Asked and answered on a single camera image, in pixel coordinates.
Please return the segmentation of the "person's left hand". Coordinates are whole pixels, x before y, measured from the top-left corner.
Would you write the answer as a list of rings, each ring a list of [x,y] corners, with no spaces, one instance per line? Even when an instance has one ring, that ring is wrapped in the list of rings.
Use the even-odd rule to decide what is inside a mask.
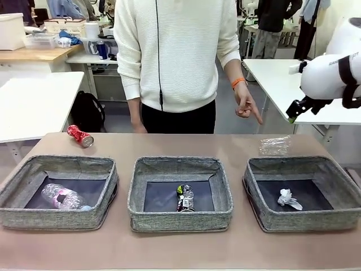
[[[241,118],[249,118],[253,115],[259,124],[263,124],[262,116],[258,110],[258,107],[250,94],[247,84],[242,81],[234,87],[234,95],[238,108],[236,114]]]

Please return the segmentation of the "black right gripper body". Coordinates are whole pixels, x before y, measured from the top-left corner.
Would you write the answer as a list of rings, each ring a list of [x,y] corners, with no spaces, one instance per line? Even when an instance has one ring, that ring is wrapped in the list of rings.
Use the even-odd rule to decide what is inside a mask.
[[[302,100],[302,110],[303,111],[311,110],[313,103],[316,101],[324,101],[326,106],[326,105],[330,105],[333,102],[333,99],[312,99],[308,96],[305,96],[304,99]]]

